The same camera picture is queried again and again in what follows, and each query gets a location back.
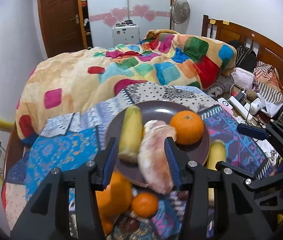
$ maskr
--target white box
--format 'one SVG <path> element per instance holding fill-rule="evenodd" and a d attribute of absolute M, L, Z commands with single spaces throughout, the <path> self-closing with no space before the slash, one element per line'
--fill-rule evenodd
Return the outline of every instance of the white box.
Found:
<path fill-rule="evenodd" d="M 137 44 L 139 39 L 138 25 L 121 25 L 113 27 L 113 43 L 118 44 Z"/>
<path fill-rule="evenodd" d="M 222 103 L 224 106 L 227 106 L 230 109 L 233 109 L 232 105 L 229 104 L 225 98 L 218 98 L 217 101 Z"/>

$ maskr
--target colorful blanket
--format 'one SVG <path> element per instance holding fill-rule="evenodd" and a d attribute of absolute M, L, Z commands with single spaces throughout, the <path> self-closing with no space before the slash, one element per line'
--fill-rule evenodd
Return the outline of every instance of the colorful blanket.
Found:
<path fill-rule="evenodd" d="M 236 50 L 221 41 L 150 31 L 141 44 L 95 47 L 41 62 L 31 74 L 16 110 L 17 132 L 32 145 L 49 118 L 85 112 L 129 84 L 212 85 L 235 67 Z"/>

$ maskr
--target fan grille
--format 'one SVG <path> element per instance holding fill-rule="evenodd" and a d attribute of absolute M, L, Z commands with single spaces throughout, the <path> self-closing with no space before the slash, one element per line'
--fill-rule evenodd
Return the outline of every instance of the fan grille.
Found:
<path fill-rule="evenodd" d="M 174 23 L 181 24 L 187 20 L 190 7 L 187 0 L 176 0 L 171 8 L 170 16 Z"/>

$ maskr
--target mandarin orange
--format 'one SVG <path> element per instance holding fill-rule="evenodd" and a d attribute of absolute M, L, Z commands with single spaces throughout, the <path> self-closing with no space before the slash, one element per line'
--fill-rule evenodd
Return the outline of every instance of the mandarin orange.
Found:
<path fill-rule="evenodd" d="M 181 111 L 173 116 L 169 123 L 176 129 L 176 143 L 190 145 L 200 140 L 204 133 L 204 122 L 192 111 Z"/>
<path fill-rule="evenodd" d="M 133 198 L 131 210 L 141 218 L 149 218 L 155 215 L 158 209 L 158 198 L 148 192 L 141 192 Z"/>

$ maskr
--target brown plate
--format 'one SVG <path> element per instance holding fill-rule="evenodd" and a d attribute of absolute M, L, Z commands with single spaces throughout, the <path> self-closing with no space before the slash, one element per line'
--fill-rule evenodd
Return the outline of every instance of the brown plate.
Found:
<path fill-rule="evenodd" d="M 190 110 L 186 106 L 169 101 L 146 101 L 136 105 L 140 108 L 140 112 L 143 116 L 143 124 L 150 120 L 162 120 L 169 124 L 171 118 L 176 113 L 184 110 Z M 105 136 L 106 143 L 109 142 L 111 137 L 117 137 L 119 139 L 125 111 L 126 109 L 118 113 L 109 124 Z M 204 126 L 203 137 L 197 143 L 188 146 L 177 146 L 179 149 L 187 153 L 189 159 L 204 164 L 207 160 L 210 147 L 210 138 L 206 126 Z M 133 184 L 141 187 L 148 186 L 144 177 L 140 173 L 137 164 L 129 164 L 118 159 L 116 161 L 115 168 L 117 168 L 117 170 L 119 170 Z"/>

